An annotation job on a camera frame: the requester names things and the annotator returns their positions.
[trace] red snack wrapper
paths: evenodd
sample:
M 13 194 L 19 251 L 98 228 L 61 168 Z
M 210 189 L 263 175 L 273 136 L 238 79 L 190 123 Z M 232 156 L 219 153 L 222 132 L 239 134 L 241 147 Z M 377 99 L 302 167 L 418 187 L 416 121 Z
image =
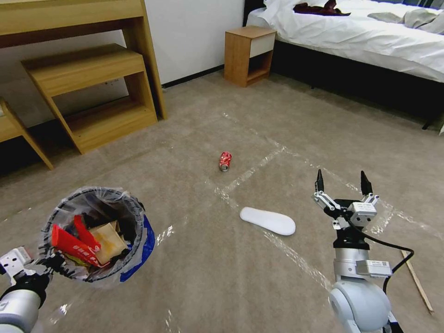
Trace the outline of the red snack wrapper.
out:
M 82 221 L 82 215 L 74 216 L 74 226 L 79 233 L 79 238 L 82 242 L 88 245 L 94 252 L 97 252 L 102 247 L 94 236 L 87 230 Z
M 56 224 L 52 226 L 51 245 L 58 250 L 75 256 L 93 266 L 105 266 L 99 263 L 94 251 L 88 245 L 78 240 Z

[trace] bed leg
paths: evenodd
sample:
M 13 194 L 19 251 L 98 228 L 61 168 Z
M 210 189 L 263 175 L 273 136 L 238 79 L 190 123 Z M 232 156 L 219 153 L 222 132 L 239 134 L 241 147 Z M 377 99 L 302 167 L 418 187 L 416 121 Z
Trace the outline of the bed leg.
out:
M 425 124 L 424 124 L 424 126 L 422 127 L 422 129 L 423 129 L 423 130 L 426 130 L 426 129 L 430 126 L 431 123 L 432 123 L 432 120 L 431 120 L 431 119 L 428 119 L 428 120 L 425 122 Z

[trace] shoe insole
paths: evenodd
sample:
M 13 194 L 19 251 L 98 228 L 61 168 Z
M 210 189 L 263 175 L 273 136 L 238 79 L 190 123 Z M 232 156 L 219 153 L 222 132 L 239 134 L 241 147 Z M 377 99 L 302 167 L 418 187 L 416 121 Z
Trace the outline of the shoe insole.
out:
M 240 211 L 240 218 L 284 236 L 294 234 L 296 230 L 295 222 L 290 217 L 266 210 L 244 207 Z

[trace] drawer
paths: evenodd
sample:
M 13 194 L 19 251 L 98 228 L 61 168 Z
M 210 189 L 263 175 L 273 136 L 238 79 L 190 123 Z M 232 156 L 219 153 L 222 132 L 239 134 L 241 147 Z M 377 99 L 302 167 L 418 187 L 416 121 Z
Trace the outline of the drawer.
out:
M 275 35 L 276 34 L 272 33 L 252 39 L 250 47 L 250 58 L 271 51 L 274 46 Z

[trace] black bed frame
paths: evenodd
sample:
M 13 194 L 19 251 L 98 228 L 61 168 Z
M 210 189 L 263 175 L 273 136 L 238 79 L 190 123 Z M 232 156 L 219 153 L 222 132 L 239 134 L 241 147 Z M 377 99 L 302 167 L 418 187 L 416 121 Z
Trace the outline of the black bed frame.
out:
M 248 14 L 265 7 L 263 0 L 245 0 Z M 314 87 L 351 94 L 425 120 L 423 130 L 442 113 L 444 84 L 276 41 L 271 71 Z

